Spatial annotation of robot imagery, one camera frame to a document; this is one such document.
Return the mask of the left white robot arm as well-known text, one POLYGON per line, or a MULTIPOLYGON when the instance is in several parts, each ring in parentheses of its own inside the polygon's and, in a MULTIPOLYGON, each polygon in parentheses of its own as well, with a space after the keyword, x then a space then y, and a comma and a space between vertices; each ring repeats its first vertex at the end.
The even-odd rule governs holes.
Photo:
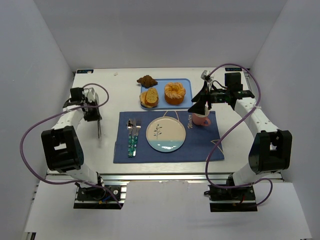
POLYGON ((46 164, 51 171, 67 174, 85 183, 99 184, 99 174, 85 163, 85 155, 76 130, 82 120, 97 123, 97 136, 101 137, 102 116, 95 89, 76 87, 70 89, 70 99, 62 107, 62 115, 50 129, 41 133, 46 164))

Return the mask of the metal tongs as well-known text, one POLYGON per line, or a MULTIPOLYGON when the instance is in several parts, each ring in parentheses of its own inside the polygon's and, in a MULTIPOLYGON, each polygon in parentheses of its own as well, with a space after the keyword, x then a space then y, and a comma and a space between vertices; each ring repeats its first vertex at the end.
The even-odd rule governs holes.
POLYGON ((98 107, 98 105, 100 104, 100 100, 99 100, 99 96, 97 94, 96 91, 94 91, 94 117, 95 120, 97 121, 97 135, 98 135, 98 139, 101 138, 102 135, 102 129, 101 129, 101 120, 102 120, 102 116, 100 114, 100 109, 98 107))

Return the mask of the brown croissant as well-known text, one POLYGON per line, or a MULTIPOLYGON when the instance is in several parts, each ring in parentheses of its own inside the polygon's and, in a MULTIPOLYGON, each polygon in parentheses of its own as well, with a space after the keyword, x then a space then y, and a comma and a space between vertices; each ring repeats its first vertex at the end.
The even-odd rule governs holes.
POLYGON ((158 84, 158 82, 154 78, 152 78, 150 75, 145 75, 143 77, 140 77, 136 82, 144 88, 150 88, 158 84))

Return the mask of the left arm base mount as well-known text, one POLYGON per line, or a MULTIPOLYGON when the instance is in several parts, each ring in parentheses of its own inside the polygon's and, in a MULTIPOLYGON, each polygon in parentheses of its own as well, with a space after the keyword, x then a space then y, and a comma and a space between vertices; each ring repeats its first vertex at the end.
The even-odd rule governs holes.
POLYGON ((105 187, 112 192, 120 206, 108 191, 93 189, 92 187, 85 190, 85 188, 78 187, 73 208, 86 210, 120 210, 125 201, 126 187, 121 185, 106 185, 105 187))

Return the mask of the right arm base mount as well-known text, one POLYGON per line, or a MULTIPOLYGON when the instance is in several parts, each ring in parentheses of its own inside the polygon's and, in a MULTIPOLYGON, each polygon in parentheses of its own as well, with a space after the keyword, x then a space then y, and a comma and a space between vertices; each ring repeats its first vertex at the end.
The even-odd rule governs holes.
POLYGON ((212 213, 228 213, 228 212, 257 212, 256 196, 253 186, 243 186, 237 188, 226 189, 226 187, 234 187, 235 183, 230 174, 223 184, 217 184, 221 188, 208 185, 208 190, 203 194, 209 197, 209 206, 212 213))

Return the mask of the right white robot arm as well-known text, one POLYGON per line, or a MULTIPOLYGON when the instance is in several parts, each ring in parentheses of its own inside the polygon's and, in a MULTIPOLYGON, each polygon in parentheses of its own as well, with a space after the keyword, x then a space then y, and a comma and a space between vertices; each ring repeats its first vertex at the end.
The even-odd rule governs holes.
POLYGON ((193 114, 203 115, 212 104, 227 103, 241 116, 254 140, 249 151, 248 163, 231 175, 231 186, 247 187, 262 177, 286 170, 290 166, 292 134, 274 125, 259 108, 255 96, 245 90, 240 72, 224 75, 224 86, 216 88, 214 78, 205 71, 200 92, 191 100, 194 104, 188 109, 193 114))

